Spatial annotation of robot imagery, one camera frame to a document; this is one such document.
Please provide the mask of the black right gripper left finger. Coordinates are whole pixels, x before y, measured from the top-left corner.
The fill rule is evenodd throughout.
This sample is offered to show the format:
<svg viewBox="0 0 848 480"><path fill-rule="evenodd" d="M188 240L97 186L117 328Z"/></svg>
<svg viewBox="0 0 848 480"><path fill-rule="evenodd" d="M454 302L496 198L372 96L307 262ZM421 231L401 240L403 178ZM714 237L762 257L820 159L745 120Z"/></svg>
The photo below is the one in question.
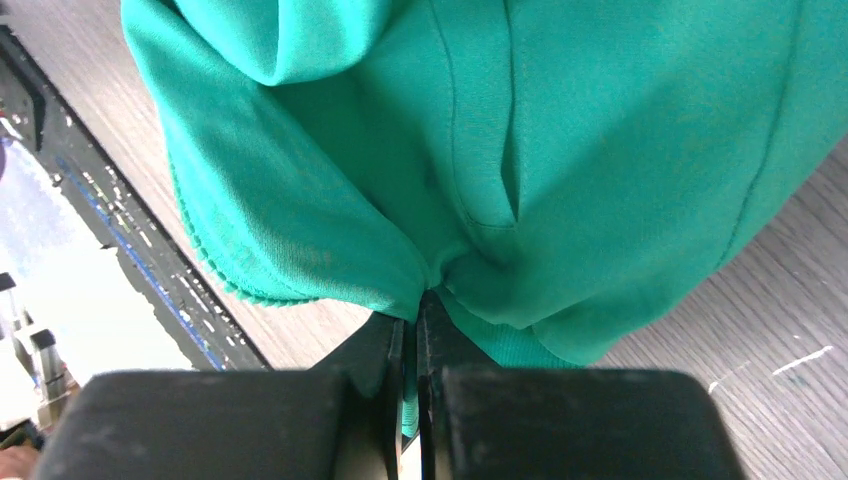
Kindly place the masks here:
<svg viewBox="0 0 848 480"><path fill-rule="evenodd" d="M381 314L307 370L92 378L38 479L394 479L405 325Z"/></svg>

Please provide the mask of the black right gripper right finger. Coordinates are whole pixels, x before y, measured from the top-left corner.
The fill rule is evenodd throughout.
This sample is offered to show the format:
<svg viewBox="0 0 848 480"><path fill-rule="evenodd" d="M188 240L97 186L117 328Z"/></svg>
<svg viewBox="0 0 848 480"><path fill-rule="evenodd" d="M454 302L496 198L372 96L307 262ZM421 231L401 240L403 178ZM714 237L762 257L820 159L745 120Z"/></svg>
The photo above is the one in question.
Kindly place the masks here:
<svg viewBox="0 0 848 480"><path fill-rule="evenodd" d="M706 389L676 371L495 364L433 292L415 324L426 479L741 479Z"/></svg>

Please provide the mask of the green varsity jacket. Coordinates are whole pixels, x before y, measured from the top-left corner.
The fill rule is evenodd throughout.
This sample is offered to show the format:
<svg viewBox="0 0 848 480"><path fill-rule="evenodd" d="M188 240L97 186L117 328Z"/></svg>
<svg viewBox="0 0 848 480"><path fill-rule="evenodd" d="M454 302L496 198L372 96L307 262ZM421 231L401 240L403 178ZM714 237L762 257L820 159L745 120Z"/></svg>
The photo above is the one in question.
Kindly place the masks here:
<svg viewBox="0 0 848 480"><path fill-rule="evenodd" d="M238 297L593 363L847 130L843 1L125 1L198 257Z"/></svg>

